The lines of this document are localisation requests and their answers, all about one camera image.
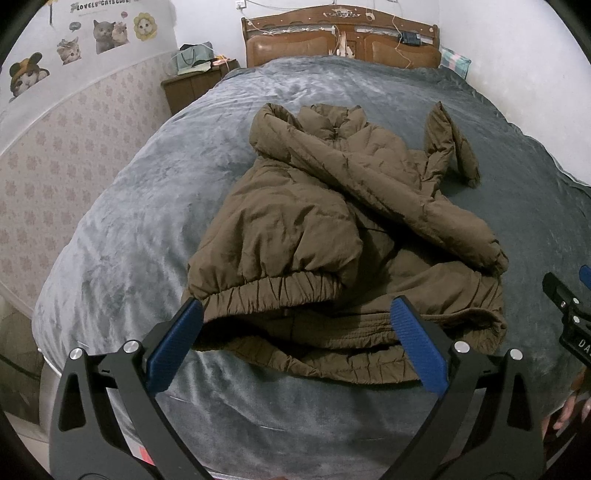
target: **striped pillowcase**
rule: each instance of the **striped pillowcase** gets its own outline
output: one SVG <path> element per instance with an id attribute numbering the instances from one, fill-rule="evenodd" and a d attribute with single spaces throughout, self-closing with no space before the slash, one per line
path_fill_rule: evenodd
<path id="1" fill-rule="evenodd" d="M 470 59 L 462 57 L 449 48 L 441 48 L 441 66 L 453 70 L 464 80 L 466 80 L 466 76 L 468 75 L 468 67 L 471 62 Z"/>

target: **brown puffer jacket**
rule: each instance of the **brown puffer jacket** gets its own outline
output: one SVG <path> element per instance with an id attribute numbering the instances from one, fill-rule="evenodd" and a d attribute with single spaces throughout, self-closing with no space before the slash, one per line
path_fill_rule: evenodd
<path id="1" fill-rule="evenodd" d="M 267 104 L 259 154 L 189 262 L 184 297 L 203 301 L 195 347 L 257 365 L 358 384 L 417 378 L 389 323 L 404 294 L 453 338 L 493 353 L 506 325 L 507 258 L 486 223 L 439 183 L 455 153 L 475 187 L 478 163 L 441 103 L 424 151 L 367 122 L 360 107 Z"/>

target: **wallpaper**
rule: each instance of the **wallpaper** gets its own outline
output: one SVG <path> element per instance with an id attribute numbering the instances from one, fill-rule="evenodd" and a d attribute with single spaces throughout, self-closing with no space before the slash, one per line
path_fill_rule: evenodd
<path id="1" fill-rule="evenodd" d="M 160 86 L 169 58 L 75 94 L 0 157 L 0 284 L 25 314 L 78 221 L 170 117 Z"/>

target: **bedside table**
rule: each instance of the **bedside table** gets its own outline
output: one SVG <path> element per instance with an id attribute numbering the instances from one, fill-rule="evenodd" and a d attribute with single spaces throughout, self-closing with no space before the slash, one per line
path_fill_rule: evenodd
<path id="1" fill-rule="evenodd" d="M 162 82 L 166 99 L 171 113 L 174 115 L 180 112 L 187 105 L 213 88 L 222 80 L 230 70 L 239 67 L 237 60 L 228 60 L 225 63 L 212 67 L 206 72 L 191 72 L 184 75 L 177 75 Z"/>

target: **gray blanket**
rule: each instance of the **gray blanket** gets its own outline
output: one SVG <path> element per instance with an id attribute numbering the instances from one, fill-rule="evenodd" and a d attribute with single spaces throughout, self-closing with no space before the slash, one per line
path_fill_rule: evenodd
<path id="1" fill-rule="evenodd" d="M 501 353 L 525 352 L 536 399 L 548 413 L 581 365 L 558 344 L 560 314 L 541 280 L 554 271 L 588 298 L 577 270 L 591 251 L 589 189 L 560 173 L 542 145 L 446 69 L 315 57 L 232 72 L 164 124 L 80 221 L 35 307 L 43 354 L 61 369 L 77 346 L 114 351 L 172 317 L 188 259 L 255 158 L 248 132 L 263 104 L 292 112 L 313 103 L 360 105 L 368 121 L 421 148 L 424 119 L 439 100 L 470 141 L 482 174 L 474 190 L 448 176 L 443 193 L 484 219 L 509 258 Z M 157 400 L 208 468 L 291 480 L 379 478 L 435 402 L 419 384 L 361 388 L 294 378 L 226 352 L 190 352 Z"/>

